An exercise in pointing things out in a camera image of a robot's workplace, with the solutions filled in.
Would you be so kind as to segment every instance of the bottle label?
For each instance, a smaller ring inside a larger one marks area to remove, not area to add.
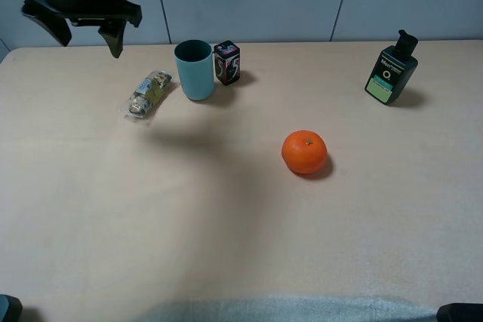
[[[404,69],[400,65],[395,64],[384,56],[379,57],[376,68],[365,88],[366,91],[379,101],[387,102],[403,71]]]

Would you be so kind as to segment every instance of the black box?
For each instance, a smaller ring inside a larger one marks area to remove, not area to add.
[[[240,48],[232,41],[214,46],[214,69],[217,78],[224,85],[240,79]]]

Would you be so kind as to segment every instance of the table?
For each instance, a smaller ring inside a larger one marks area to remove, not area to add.
[[[297,294],[428,308],[483,295],[483,41],[422,41],[394,106],[389,42],[240,44],[242,80],[152,123],[119,106],[174,46],[24,48],[0,65],[0,287],[48,321]],[[323,173],[284,138],[314,130]]]

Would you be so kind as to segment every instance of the white wall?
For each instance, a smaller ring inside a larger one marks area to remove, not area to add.
[[[328,41],[397,38],[483,38],[483,0],[129,0],[142,6],[139,29],[125,44],[208,41]],[[0,38],[11,49],[57,45],[22,17],[22,0],[0,0]],[[73,28],[71,45],[104,44],[94,27]]]

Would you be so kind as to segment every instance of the clear plastic wrapper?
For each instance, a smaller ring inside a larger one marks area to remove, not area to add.
[[[172,75],[167,72],[151,72],[137,86],[121,111],[128,117],[149,118],[171,88],[172,79]]]

